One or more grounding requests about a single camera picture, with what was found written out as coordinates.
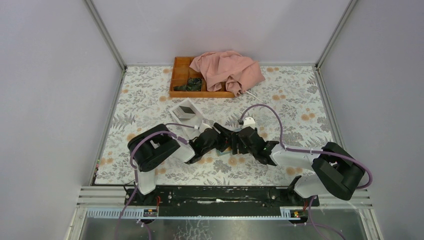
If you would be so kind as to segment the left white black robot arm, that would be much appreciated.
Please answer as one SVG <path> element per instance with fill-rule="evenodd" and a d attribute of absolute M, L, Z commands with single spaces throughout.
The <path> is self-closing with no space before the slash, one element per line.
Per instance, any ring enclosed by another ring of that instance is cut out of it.
<path fill-rule="evenodd" d="M 127 147 L 130 165 L 134 168 L 136 199 L 144 206 L 155 200 L 155 169 L 170 157 L 188 165 L 197 163 L 212 150 L 224 152 L 232 146 L 236 131 L 218 123 L 192 126 L 199 136 L 187 140 L 168 128 L 168 123 L 159 124 L 131 139 Z"/>

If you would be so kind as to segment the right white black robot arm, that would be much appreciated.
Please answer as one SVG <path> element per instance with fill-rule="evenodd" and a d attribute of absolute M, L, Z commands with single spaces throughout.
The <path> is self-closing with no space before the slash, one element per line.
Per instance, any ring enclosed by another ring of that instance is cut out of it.
<path fill-rule="evenodd" d="M 263 165 L 291 166 L 313 172 L 290 183 L 286 198 L 293 206 L 321 194 L 349 201 L 366 172 L 334 142 L 328 142 L 322 149 L 281 146 L 278 141 L 265 141 L 251 127 L 243 128 L 235 136 L 243 151 Z"/>

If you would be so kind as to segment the white plastic card box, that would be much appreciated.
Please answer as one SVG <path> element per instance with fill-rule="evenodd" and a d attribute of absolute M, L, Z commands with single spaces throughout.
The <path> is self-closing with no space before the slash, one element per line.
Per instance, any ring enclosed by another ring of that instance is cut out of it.
<path fill-rule="evenodd" d="M 199 127 L 205 119 L 201 109 L 190 98 L 176 103 L 168 109 L 168 112 L 174 121 L 181 125 Z"/>

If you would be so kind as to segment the green card holder wallet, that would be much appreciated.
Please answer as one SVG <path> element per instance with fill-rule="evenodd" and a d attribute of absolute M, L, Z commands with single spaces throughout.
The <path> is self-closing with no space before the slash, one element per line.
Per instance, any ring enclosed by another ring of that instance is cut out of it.
<path fill-rule="evenodd" d="M 224 149 L 223 151 L 216 150 L 216 154 L 218 156 L 229 155 L 229 154 L 232 154 L 232 152 L 233 152 L 233 150 L 231 149 L 231 147 L 228 147 L 228 148 Z"/>

